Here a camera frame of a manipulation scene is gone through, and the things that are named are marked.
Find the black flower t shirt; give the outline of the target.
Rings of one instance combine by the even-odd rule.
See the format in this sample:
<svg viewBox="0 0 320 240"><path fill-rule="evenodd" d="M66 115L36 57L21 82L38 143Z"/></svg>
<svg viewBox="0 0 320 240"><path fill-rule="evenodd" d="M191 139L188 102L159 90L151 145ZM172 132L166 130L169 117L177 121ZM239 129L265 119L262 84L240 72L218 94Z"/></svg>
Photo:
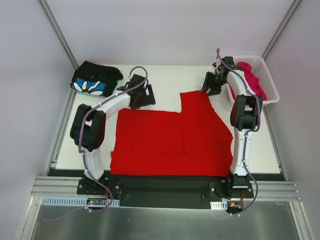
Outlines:
<svg viewBox="0 0 320 240"><path fill-rule="evenodd" d="M116 67L84 61L74 71L70 88L79 93L109 97L123 78L122 72Z"/></svg>

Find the red t shirt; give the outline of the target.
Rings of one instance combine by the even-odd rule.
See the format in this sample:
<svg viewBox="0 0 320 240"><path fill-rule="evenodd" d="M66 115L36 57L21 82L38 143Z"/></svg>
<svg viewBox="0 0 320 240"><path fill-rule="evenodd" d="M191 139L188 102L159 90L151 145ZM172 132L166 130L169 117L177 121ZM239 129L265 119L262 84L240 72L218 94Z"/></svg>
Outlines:
<svg viewBox="0 0 320 240"><path fill-rule="evenodd" d="M180 94L181 111L122 109L110 172L126 176L227 177L232 133L206 93Z"/></svg>

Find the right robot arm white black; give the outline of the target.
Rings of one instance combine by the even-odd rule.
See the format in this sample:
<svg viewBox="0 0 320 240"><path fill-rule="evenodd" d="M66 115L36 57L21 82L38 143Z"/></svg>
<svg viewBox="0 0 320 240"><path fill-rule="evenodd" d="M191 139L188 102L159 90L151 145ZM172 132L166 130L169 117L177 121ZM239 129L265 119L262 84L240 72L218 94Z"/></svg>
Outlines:
<svg viewBox="0 0 320 240"><path fill-rule="evenodd" d="M243 67L235 64L232 56L217 56L212 66L213 71L206 73L200 92L218 95L222 86L228 84L235 94L230 112L230 124L234 129L233 159L227 183L222 186L228 198L234 198L250 187L250 145L253 133L260 129L263 97L252 90Z"/></svg>

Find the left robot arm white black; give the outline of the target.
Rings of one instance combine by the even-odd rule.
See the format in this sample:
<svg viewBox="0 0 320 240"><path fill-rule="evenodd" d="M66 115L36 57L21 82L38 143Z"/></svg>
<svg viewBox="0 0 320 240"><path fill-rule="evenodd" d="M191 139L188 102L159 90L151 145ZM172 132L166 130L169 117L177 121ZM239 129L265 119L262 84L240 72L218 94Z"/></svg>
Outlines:
<svg viewBox="0 0 320 240"><path fill-rule="evenodd" d="M107 120L123 109L132 110L155 105L152 85L146 77L134 74L111 96L95 106L78 106L70 130L70 137L78 147L84 164L84 175L91 180L88 188L99 195L105 191L106 183L101 177L104 169L100 147L105 139Z"/></svg>

